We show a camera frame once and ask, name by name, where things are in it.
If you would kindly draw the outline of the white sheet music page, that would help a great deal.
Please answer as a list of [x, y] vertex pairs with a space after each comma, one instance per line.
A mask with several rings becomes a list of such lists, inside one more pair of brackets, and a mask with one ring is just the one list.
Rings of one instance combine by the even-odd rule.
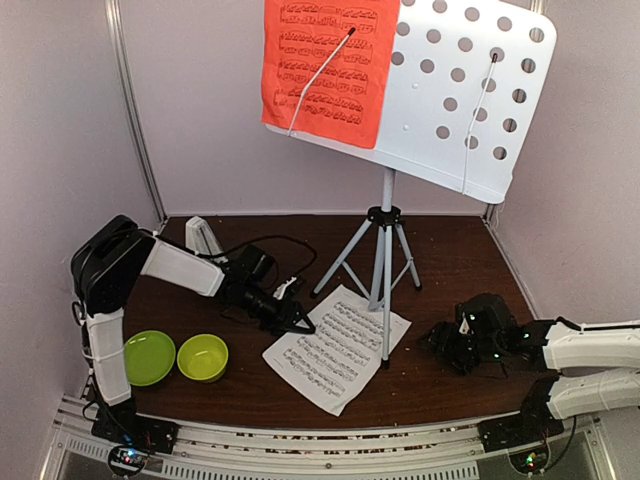
[[368, 306], [340, 285], [309, 313], [313, 335], [287, 333], [262, 358], [307, 400], [339, 416], [381, 365], [383, 313]]

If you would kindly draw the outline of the grey metronome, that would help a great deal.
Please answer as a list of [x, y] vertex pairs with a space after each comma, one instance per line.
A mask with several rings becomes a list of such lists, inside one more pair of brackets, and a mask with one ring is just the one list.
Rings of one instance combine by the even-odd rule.
[[209, 223], [199, 216], [191, 217], [185, 224], [186, 247], [197, 254], [223, 257], [223, 249]]

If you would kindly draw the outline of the red sheet music page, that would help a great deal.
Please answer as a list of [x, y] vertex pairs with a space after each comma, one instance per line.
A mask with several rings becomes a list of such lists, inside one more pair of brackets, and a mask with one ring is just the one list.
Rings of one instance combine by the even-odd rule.
[[265, 2], [262, 122], [373, 148], [399, 11], [397, 1]]

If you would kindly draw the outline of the white perforated music stand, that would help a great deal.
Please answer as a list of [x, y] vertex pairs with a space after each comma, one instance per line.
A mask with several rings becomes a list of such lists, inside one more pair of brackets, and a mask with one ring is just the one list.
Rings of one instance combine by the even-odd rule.
[[539, 1], [397, 1], [394, 46], [376, 144], [371, 149], [285, 131], [281, 135], [384, 168], [381, 203], [360, 232], [378, 231], [373, 278], [363, 294], [391, 311], [400, 274], [393, 249], [406, 246], [393, 203], [404, 173], [485, 204], [500, 204], [530, 128], [557, 33]]

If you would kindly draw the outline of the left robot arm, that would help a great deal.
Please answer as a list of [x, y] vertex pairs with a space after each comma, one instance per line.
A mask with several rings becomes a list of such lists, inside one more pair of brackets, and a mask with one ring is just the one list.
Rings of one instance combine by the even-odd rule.
[[238, 307], [273, 335], [315, 332], [296, 298], [298, 278], [269, 294], [260, 284], [274, 258], [256, 241], [232, 250], [236, 258], [230, 252], [197, 253], [118, 215], [74, 254], [72, 312], [99, 406], [98, 435], [133, 444], [157, 429], [138, 415], [125, 366], [125, 307], [141, 276]]

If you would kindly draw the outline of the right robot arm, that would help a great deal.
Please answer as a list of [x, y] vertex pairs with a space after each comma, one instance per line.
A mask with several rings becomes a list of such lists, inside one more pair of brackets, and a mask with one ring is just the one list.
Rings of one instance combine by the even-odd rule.
[[484, 424], [490, 438], [504, 431], [530, 442], [556, 433], [570, 417], [639, 403], [638, 321], [579, 324], [557, 317], [518, 324], [502, 296], [482, 293], [457, 304], [453, 320], [436, 323], [419, 344], [460, 375], [489, 362], [503, 372], [544, 373], [517, 414]]

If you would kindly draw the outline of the yellow-green bowl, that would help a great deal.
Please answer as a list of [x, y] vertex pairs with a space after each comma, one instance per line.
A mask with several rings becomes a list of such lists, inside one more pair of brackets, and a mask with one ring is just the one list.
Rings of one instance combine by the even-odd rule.
[[212, 334], [190, 337], [177, 353], [177, 365], [182, 375], [200, 383], [212, 383], [221, 378], [226, 372], [228, 361], [227, 344]]

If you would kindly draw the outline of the green plate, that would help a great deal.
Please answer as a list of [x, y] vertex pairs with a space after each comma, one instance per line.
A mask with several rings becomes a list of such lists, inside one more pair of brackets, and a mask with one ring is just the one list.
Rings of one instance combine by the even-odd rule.
[[125, 366], [129, 383], [136, 387], [154, 385], [173, 369], [176, 347], [164, 332], [147, 330], [125, 343]]

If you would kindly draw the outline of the aluminium front rail frame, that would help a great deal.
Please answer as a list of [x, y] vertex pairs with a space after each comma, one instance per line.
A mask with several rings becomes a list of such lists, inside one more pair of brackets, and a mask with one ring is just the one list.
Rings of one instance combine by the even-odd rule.
[[542, 479], [613, 479], [601, 425], [586, 417], [558, 437], [488, 452], [477, 418], [347, 430], [234, 427], [181, 421], [174, 450], [140, 479], [524, 479], [515, 462], [550, 453]]

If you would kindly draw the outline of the right aluminium corner post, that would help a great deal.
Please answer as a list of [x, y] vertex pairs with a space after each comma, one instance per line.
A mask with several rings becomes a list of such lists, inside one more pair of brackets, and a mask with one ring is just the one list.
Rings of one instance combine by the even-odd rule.
[[499, 216], [505, 204], [488, 204], [482, 216], [482, 220], [489, 228], [497, 228], [499, 225]]

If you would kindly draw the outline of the aluminium corner post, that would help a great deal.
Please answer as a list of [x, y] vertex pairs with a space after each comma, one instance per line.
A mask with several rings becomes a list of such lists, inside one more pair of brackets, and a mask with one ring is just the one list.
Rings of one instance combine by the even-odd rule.
[[482, 216], [482, 220], [489, 228], [497, 228], [499, 225], [499, 216], [505, 204], [488, 204]]
[[115, 57], [119, 84], [124, 100], [126, 122], [130, 131], [132, 144], [146, 191], [151, 200], [154, 214], [160, 225], [168, 220], [168, 215], [161, 198], [158, 182], [153, 171], [149, 150], [144, 135], [138, 104], [136, 101], [133, 77], [127, 54], [124, 26], [122, 22], [121, 2], [106, 0], [104, 2], [107, 28]]

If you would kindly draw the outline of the left aluminium corner post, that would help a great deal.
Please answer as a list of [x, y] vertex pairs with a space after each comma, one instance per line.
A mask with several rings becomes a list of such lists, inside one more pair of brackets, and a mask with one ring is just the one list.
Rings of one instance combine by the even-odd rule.
[[122, 22], [121, 2], [106, 0], [104, 2], [107, 28], [115, 57], [119, 84], [124, 100], [126, 122], [130, 131], [132, 144], [146, 191], [151, 200], [154, 214], [160, 225], [168, 220], [168, 215], [161, 198], [158, 182], [153, 171], [149, 150], [144, 135], [138, 104], [136, 101], [133, 77], [127, 54], [124, 26]]

